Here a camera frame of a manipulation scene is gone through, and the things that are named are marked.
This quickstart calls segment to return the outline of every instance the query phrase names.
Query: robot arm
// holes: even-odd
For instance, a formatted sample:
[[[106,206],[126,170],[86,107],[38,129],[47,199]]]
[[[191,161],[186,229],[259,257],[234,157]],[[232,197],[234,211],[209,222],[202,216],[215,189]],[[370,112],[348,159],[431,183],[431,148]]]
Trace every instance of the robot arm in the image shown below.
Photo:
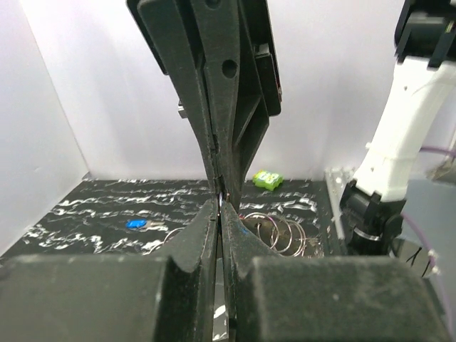
[[[405,2],[396,30],[398,61],[383,116],[341,200],[355,254],[387,254],[400,234],[413,164],[456,86],[456,8],[449,1],[412,3]]]

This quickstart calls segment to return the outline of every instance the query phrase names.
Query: marble pattern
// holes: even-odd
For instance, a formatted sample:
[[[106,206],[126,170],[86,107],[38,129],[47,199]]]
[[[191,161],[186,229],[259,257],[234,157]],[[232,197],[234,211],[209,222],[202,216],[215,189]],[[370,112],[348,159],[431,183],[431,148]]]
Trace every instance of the marble pattern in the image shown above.
[[[322,182],[285,181],[274,192],[251,182],[244,187],[241,214],[277,213],[300,223],[313,248],[307,257],[322,257],[328,250],[330,210],[319,205]],[[30,228],[2,256],[20,254],[119,253],[147,255],[162,246],[176,228],[185,227],[209,198],[207,181],[84,180],[38,224]],[[162,224],[145,229],[125,227],[130,219],[149,219]],[[226,338],[223,276],[217,268],[214,341]]]

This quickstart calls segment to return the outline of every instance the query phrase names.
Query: wall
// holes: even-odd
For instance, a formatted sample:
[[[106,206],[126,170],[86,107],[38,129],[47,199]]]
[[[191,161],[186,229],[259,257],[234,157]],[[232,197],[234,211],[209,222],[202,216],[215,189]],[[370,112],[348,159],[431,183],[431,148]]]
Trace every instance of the wall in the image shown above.
[[[0,11],[0,255],[87,172],[17,0]]]
[[[177,96],[124,0],[21,0],[90,171],[101,178],[204,177]],[[284,92],[252,172],[323,177],[356,166],[388,97],[403,0],[269,0]],[[428,142],[447,145],[456,97]],[[422,172],[440,157],[422,157]]]

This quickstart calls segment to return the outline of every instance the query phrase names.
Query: purple cable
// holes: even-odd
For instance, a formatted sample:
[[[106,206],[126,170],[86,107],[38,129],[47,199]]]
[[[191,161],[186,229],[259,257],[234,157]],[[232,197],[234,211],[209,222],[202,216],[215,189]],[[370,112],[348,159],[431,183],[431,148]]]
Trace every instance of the purple cable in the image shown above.
[[[429,243],[429,240],[426,238],[425,233],[419,228],[419,226],[404,212],[402,213],[402,218],[417,235],[423,247],[425,247],[429,252],[434,251],[434,249],[431,247]],[[431,265],[431,270],[434,269],[435,266],[437,266],[435,255],[433,253],[430,253],[429,255],[429,262]],[[448,293],[445,290],[445,285],[443,284],[441,275],[436,273],[435,278],[437,279],[437,285],[439,287],[440,295],[442,297],[442,305],[445,309],[445,313],[447,314],[447,329],[451,334],[453,334],[453,315],[451,310],[450,297],[448,296]]]
[[[456,158],[456,150],[447,150],[446,148],[435,147],[435,146],[422,146],[421,152],[438,153],[441,155],[449,155],[450,157]]]

